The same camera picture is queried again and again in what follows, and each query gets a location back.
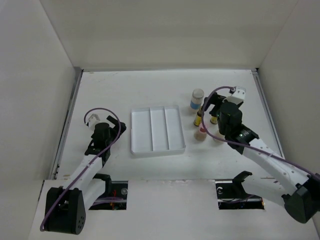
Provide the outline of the blue-label jar silver lid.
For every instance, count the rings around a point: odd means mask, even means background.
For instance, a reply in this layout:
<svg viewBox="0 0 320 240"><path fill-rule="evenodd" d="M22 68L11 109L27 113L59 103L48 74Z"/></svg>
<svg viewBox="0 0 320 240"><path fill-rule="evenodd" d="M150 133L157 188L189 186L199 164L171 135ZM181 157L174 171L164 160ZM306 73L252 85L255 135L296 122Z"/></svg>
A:
<svg viewBox="0 0 320 240"><path fill-rule="evenodd" d="M191 100L190 100L190 108L192 110L198 110L203 102L204 91L200 88L196 88L192 92Z"/></svg>

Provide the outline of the brown bottle yellow label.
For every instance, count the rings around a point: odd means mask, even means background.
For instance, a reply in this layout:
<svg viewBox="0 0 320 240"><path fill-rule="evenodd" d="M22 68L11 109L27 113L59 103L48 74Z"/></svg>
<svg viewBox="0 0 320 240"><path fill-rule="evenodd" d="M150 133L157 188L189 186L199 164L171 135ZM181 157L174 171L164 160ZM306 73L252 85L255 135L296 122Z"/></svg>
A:
<svg viewBox="0 0 320 240"><path fill-rule="evenodd" d="M202 123L202 119L203 119L203 116L204 116L204 110L203 110L203 107L200 107L195 115L195 119L193 121L193 124L196 126L196 127L199 127L200 124Z"/></svg>

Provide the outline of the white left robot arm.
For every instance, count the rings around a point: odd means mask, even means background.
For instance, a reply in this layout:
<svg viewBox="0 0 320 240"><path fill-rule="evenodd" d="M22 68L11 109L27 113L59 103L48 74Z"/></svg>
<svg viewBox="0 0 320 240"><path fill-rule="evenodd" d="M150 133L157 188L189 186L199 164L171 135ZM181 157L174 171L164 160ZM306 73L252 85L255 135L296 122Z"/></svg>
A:
<svg viewBox="0 0 320 240"><path fill-rule="evenodd" d="M87 126L93 134L82 162L64 184L51 187L46 194L42 232L79 235L94 202L112 195L111 177L99 171L111 155L111 146L127 126L110 115L102 122L96 114L90 116Z"/></svg>

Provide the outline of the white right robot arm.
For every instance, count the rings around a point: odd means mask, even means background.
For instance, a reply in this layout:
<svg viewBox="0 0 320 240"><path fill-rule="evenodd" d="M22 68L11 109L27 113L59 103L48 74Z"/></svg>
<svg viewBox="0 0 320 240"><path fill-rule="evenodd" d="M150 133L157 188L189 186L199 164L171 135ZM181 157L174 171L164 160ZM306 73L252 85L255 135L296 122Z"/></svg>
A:
<svg viewBox="0 0 320 240"><path fill-rule="evenodd" d="M204 99L200 115L210 111L218 125L221 137L213 138L227 143L240 155L252 160L279 184L258 180L250 171L242 171L232 180L232 192L238 198L255 195L283 207L297 222L305 224L320 211L320 176L290 162L269 148L257 133L242 123L240 106L245 93L231 90L225 97L212 92Z"/></svg>

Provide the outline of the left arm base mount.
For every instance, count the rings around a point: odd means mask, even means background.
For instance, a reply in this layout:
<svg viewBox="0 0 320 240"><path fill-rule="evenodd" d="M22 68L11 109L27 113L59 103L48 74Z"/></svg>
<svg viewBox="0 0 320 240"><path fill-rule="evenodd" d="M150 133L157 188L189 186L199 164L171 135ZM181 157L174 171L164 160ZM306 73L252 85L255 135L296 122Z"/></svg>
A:
<svg viewBox="0 0 320 240"><path fill-rule="evenodd" d="M94 179L105 183L105 191L98 197L89 210L120 211L127 209L128 181L113 181L108 174L97 173Z"/></svg>

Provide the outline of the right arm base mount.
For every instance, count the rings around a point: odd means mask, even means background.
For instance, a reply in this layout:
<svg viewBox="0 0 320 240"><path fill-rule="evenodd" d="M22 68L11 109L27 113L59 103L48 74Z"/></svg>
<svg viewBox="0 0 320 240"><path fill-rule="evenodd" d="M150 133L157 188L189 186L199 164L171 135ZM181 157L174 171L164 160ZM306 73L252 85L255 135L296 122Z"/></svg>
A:
<svg viewBox="0 0 320 240"><path fill-rule="evenodd" d="M217 204L219 210L264 210L264 201L260 196L245 192L242 183L251 176L243 171L233 179L215 181Z"/></svg>

